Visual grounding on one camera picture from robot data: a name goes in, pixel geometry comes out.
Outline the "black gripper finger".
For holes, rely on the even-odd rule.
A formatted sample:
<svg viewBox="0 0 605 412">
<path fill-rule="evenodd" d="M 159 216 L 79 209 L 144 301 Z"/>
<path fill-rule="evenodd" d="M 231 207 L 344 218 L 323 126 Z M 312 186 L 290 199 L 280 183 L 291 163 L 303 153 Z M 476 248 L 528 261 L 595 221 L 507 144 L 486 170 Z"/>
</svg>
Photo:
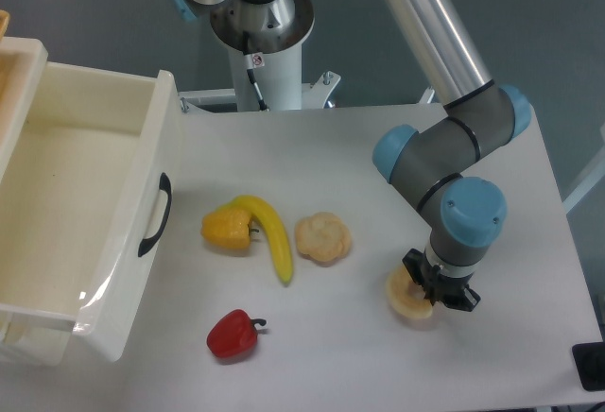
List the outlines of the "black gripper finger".
<svg viewBox="0 0 605 412">
<path fill-rule="evenodd" d="M 480 296 L 468 284 L 443 296 L 443 305 L 449 309 L 472 312 L 480 303 Z"/>
<path fill-rule="evenodd" d="M 423 262 L 424 254 L 417 249 L 410 249 L 402 260 L 411 280 L 417 285 L 424 284 L 422 273 Z"/>
</svg>

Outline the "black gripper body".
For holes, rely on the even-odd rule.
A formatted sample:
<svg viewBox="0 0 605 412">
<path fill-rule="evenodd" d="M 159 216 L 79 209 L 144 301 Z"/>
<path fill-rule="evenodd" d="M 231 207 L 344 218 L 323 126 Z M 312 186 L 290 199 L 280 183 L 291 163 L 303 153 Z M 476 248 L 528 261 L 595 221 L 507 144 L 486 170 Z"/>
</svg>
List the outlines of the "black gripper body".
<svg viewBox="0 0 605 412">
<path fill-rule="evenodd" d="M 443 266 L 434 260 L 434 256 L 426 250 L 424 253 L 422 273 L 424 284 L 422 285 L 424 297 L 432 304 L 440 302 L 443 304 L 443 296 L 462 288 L 468 284 L 470 275 L 455 278 L 447 275 Z"/>
</svg>

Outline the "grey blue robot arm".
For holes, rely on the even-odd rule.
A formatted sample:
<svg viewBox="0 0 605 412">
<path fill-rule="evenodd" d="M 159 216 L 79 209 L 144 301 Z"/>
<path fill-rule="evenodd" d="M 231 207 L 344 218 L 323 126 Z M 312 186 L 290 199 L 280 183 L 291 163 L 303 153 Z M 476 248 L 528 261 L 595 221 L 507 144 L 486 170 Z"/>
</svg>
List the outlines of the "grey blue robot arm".
<svg viewBox="0 0 605 412">
<path fill-rule="evenodd" d="M 302 107 L 310 96 L 301 82 L 310 0 L 174 1 L 186 19 L 209 15 L 230 51 L 239 110 Z M 426 247 L 404 257 L 405 271 L 431 303 L 470 312 L 480 297 L 469 281 L 502 230 L 507 204 L 494 184 L 465 171 L 521 134 L 532 108 L 517 89 L 495 85 L 450 0 L 387 2 L 446 115 L 424 131 L 391 129 L 372 161 L 431 230 Z"/>
</svg>

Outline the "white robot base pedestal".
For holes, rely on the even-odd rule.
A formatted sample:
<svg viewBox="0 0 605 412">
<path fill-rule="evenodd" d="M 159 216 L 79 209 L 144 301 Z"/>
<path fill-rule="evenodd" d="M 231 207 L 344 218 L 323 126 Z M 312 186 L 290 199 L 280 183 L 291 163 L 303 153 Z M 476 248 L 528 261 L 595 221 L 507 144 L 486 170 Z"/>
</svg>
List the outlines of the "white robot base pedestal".
<svg viewBox="0 0 605 412">
<path fill-rule="evenodd" d="M 210 25 L 226 48 L 231 89 L 181 92 L 182 110 L 232 106 L 238 112 L 332 108 L 341 75 L 327 70 L 303 82 L 303 43 L 314 27 L 311 0 L 232 0 L 211 11 Z"/>
</svg>

